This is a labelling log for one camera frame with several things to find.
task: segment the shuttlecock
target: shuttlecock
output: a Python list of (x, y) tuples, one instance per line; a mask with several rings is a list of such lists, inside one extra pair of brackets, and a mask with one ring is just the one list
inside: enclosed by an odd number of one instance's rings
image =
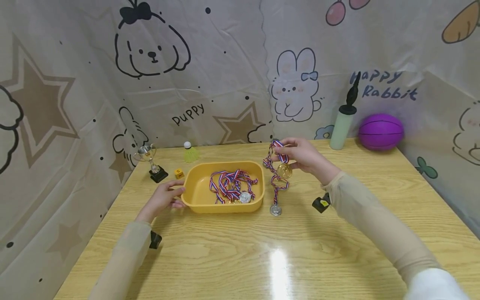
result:
[(183, 156), (185, 162), (192, 163), (200, 157), (200, 153), (198, 153), (197, 149), (192, 147), (190, 142), (184, 142), (183, 147), (185, 148), (185, 154)]

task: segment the printed fabric backdrop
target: printed fabric backdrop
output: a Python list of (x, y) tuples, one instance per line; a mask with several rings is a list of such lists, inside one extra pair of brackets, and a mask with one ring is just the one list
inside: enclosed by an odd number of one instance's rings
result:
[(400, 150), (480, 236), (478, 0), (0, 3), (0, 298), (51, 299), (141, 145), (330, 137), (361, 72), (358, 123)]

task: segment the medal ribbon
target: medal ribbon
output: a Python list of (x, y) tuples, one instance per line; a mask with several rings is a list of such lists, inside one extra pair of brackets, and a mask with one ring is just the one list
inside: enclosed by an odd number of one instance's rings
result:
[[(274, 197), (273, 197), (273, 204), (278, 205), (278, 191), (283, 191), (288, 189), (288, 181), (284, 178), (281, 178), (278, 174), (276, 169), (273, 167), (272, 163), (272, 155), (273, 155), (273, 148), (274, 147), (283, 147), (283, 144), (279, 140), (273, 140), (268, 148), (268, 155), (264, 159), (264, 166), (269, 169), (272, 173), (272, 179), (270, 180), (270, 184), (274, 188)], [(289, 162), (289, 158), (285, 154), (279, 154), (278, 159), (282, 162), (282, 164), (287, 164)], [(274, 183), (275, 180), (282, 181), (285, 183), (285, 186), (278, 186)]]
[[(218, 187), (213, 181), (213, 177), (220, 175), (218, 178)], [(220, 201), (224, 204), (225, 200), (222, 199), (221, 195), (226, 197), (230, 203), (235, 202), (235, 200), (240, 199), (240, 189), (241, 182), (246, 182), (248, 186), (248, 193), (251, 195), (252, 200), (255, 199), (255, 194), (252, 192), (252, 184), (258, 183), (258, 178), (252, 180), (248, 173), (243, 170), (236, 170), (235, 172), (228, 173), (227, 171), (214, 172), (210, 176), (210, 190), (216, 194), (215, 204)]]

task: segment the star pattern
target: star pattern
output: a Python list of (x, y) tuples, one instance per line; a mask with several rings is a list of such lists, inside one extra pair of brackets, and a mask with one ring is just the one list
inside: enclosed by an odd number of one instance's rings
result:
[(88, 45), (105, 54), (108, 60), (114, 65), (114, 43), (108, 38), (103, 38), (105, 36), (115, 36), (118, 31), (118, 24), (115, 24), (112, 8), (106, 8), (98, 17), (92, 16), (80, 8), (77, 8), (77, 10), (81, 15), (84, 16), (84, 24), (87, 28), (85, 33), (88, 40)]
[(258, 121), (255, 102), (248, 105), (236, 118), (216, 116), (213, 118), (225, 131), (220, 144), (248, 143), (249, 132), (263, 125)]
[(62, 223), (59, 224), (59, 235), (57, 240), (50, 246), (47, 253), (59, 252), (61, 260), (65, 262), (73, 247), (82, 242), (82, 238), (78, 234), (80, 220), (72, 226), (67, 226)]
[(124, 157), (123, 152), (115, 153), (115, 160), (108, 168), (118, 172), (120, 183), (123, 182), (125, 173), (132, 171), (132, 168), (130, 167), (128, 160)]
[(12, 79), (0, 84), (24, 111), (19, 128), (31, 167), (57, 136), (79, 138), (64, 109), (75, 79), (44, 75), (15, 35), (12, 45)]

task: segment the medal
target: medal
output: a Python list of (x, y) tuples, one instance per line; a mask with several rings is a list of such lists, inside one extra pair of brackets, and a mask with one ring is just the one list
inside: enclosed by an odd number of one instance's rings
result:
[(241, 203), (249, 203), (250, 202), (250, 199), (251, 199), (251, 195), (249, 192), (242, 192), (240, 194), (240, 202)]
[(292, 173), (293, 173), (293, 170), (292, 168), (290, 167), (289, 164), (281, 164), (280, 166), (278, 166), (278, 168), (276, 169), (276, 173), (281, 177), (281, 178), (285, 178), (285, 179), (288, 179), (292, 176)]
[(282, 214), (282, 208), (277, 204), (274, 204), (270, 207), (270, 213), (274, 216), (279, 216)]
[[(269, 169), (273, 176), (270, 179), (270, 184), (273, 186), (274, 189), (274, 196), (273, 196), (273, 205), (270, 207), (270, 213), (274, 216), (279, 216), (282, 214), (282, 208), (278, 206), (278, 192), (284, 191), (288, 189), (289, 183), (287, 181), (290, 176), (292, 176), (292, 168), (288, 164), (288, 156), (278, 154), (278, 159), (280, 160), (281, 164), (275, 170), (272, 163), (272, 155), (274, 155), (273, 148), (274, 147), (283, 147), (282, 143), (279, 140), (273, 140), (270, 144), (270, 148), (268, 149), (268, 155), (264, 159), (264, 166)], [(284, 186), (278, 185), (276, 182), (283, 183)]]
[[(213, 177), (220, 175), (218, 178), (218, 187), (215, 184)], [(248, 191), (241, 190), (241, 183), (245, 182), (248, 186)], [(243, 170), (236, 170), (235, 172), (220, 171), (214, 172), (210, 176), (210, 190), (216, 194), (215, 204), (221, 203), (250, 203), (255, 200), (255, 194), (252, 192), (252, 184), (257, 184), (258, 178), (253, 180), (248, 176), (248, 173)]]

